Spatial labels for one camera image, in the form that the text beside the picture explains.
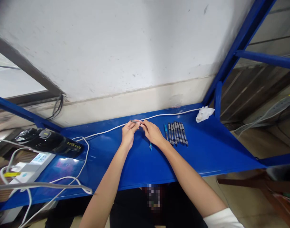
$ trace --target yellow label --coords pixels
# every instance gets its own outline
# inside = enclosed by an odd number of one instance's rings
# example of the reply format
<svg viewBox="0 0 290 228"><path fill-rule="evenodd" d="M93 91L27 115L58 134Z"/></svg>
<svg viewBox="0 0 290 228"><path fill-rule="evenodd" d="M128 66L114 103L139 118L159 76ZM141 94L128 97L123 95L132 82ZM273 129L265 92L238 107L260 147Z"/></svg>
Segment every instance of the yellow label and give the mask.
<svg viewBox="0 0 290 228"><path fill-rule="evenodd" d="M67 142L67 144L70 145L70 146L77 147L77 148L81 149L80 146L78 146L78 145L76 145L76 144L74 144L74 143Z"/></svg>
<svg viewBox="0 0 290 228"><path fill-rule="evenodd" d="M19 176L21 173L5 173L4 176L5 177L11 177L11 176Z"/></svg>

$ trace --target forearm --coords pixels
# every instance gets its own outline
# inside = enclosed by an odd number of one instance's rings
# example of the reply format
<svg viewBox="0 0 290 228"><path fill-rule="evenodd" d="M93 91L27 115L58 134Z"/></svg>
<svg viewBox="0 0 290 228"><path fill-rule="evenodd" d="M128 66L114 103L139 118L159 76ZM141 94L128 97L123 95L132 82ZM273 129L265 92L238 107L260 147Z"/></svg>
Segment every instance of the forearm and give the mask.
<svg viewBox="0 0 290 228"><path fill-rule="evenodd" d="M129 149L120 146L96 189L79 227L104 228L117 194L122 169Z"/></svg>
<svg viewBox="0 0 290 228"><path fill-rule="evenodd" d="M159 145L169 161L181 187L200 212L207 217L226 208L224 202L203 178L184 160L167 141Z"/></svg>

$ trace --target blue steel shelf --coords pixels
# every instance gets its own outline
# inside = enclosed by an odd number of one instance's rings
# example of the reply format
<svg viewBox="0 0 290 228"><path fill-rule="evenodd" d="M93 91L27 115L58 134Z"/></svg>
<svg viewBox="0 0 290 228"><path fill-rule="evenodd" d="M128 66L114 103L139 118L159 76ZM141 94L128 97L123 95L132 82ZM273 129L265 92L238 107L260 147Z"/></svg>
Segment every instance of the blue steel shelf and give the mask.
<svg viewBox="0 0 290 228"><path fill-rule="evenodd" d="M215 116L211 116L208 120L203 122L196 123L195 118L198 113L197 111L180 116L156 117L151 119L151 121L159 126L162 132L164 132L164 123L173 122L175 120L184 123L189 147L186 148L179 145L176 149L201 176L239 172L290 163L290 154L256 160L256 158L252 156L220 123L222 85L240 57L290 68L289 58L245 51L247 45L250 43L252 37L274 3L275 0L254 1L252 8L202 103L69 128L61 128L2 98L0 98L0 108L33 121L38 127L46 127L61 132L67 137L74 138L109 130L115 126L128 122L129 119L142 119L157 114L178 113L200 108L202 105L209 105L212 100L215 99ZM120 145L121 129L95 136L88 141L90 144L89 157L87 165L82 171L79 180L84 185L95 190ZM76 176L83 165L84 159L85 152L80 155L78 160L56 156L41 173L37 181L49 182L64 176ZM68 184L70 181L71 180L61 180L60 183ZM133 147L128 154L123 168L119 190L141 187L146 184L161 184L172 181L175 181L175 175L166 158L155 146L152 151L150 151L149 142L144 133L142 131L137 131ZM43 187L32 189L33 203L50 201L59 191L59 189ZM81 189L67 189L58 200L84 195L86 194ZM0 204L0 210L27 205L27 203L27 193L17 192L7 202Z"/></svg>
<svg viewBox="0 0 290 228"><path fill-rule="evenodd" d="M70 138L88 136L126 123L129 119L142 119L157 114L179 113L201 107L202 104L194 104L175 109L121 117L64 128L61 133ZM198 111L180 116L155 117L151 121L159 126L161 132L164 132L164 123L173 121L184 123L189 147L178 145L176 149L201 176L265 168L214 116L197 123L195 121L197 113ZM121 131L122 129L118 128L89 140L90 151L87 164L79 177L79 180L84 185L94 190L97 188L121 143ZM78 159L56 156L41 173L37 181L48 182L64 176L78 175L84 163L85 152ZM164 155L155 146L150 151L149 142L143 130L138 130L135 133L133 147L123 168L119 190L142 187L146 184L169 183L175 180L175 175ZM68 184L70 181L62 180L60 183ZM59 189L44 187L32 189L33 203L47 202L59 191ZM63 192L58 200L85 195L87 194L81 189L68 189ZM5 210L27 204L27 193L17 192L5 204L0 204L0 209Z"/></svg>

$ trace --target blue pen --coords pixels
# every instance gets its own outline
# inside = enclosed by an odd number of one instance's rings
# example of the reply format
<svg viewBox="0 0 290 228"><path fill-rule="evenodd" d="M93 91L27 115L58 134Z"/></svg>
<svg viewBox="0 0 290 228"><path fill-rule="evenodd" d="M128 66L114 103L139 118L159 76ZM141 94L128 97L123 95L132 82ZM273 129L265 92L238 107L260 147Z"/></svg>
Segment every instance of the blue pen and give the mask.
<svg viewBox="0 0 290 228"><path fill-rule="evenodd" d="M169 140L168 140L168 135L167 135L167 127L166 127L165 124L164 124L164 130L165 130L166 140L169 141Z"/></svg>

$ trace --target tissue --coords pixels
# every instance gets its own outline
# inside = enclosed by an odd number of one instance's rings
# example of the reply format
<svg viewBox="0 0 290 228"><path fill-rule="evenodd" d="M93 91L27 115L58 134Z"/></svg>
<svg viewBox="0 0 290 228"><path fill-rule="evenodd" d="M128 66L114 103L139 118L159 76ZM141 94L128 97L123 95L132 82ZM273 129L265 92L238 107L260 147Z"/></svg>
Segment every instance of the tissue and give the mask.
<svg viewBox="0 0 290 228"><path fill-rule="evenodd" d="M206 120L209 118L209 116L211 116L213 113L214 113L215 109L213 108L208 108L207 106L205 107L202 107L200 110L199 110L199 113L196 117L196 121L197 123L203 121L203 120Z"/></svg>

